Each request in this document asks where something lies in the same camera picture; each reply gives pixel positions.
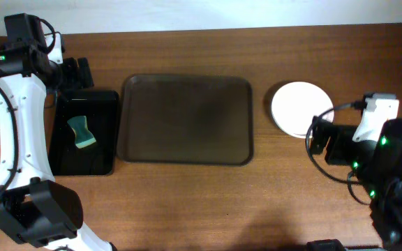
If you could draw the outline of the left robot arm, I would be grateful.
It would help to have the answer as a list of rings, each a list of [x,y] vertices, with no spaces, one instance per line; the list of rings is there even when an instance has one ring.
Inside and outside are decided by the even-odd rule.
[[[4,19],[0,47],[0,230],[15,243],[48,250],[113,250],[83,220],[74,190],[58,184],[47,158],[49,92],[93,86],[85,58],[64,58],[61,34],[20,13]]]

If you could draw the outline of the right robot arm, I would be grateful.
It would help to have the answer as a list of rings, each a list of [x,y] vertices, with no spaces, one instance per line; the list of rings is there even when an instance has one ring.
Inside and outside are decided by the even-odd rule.
[[[367,93],[361,100],[332,107],[312,118],[305,139],[309,159],[325,154],[328,165],[351,168],[346,179],[370,197],[373,227],[383,250],[402,250],[402,119],[390,93]]]

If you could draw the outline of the green sponge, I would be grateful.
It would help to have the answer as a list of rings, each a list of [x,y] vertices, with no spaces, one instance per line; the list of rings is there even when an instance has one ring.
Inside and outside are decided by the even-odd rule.
[[[67,120],[67,124],[75,135],[75,146],[83,149],[96,143],[96,138],[89,131],[86,116],[74,116]]]

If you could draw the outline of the white plate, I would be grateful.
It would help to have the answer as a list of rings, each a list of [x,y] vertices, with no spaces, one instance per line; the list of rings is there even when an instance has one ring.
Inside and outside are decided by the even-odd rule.
[[[288,82],[272,96],[270,113],[285,134],[305,139],[313,117],[332,107],[331,98],[319,86],[309,82]]]

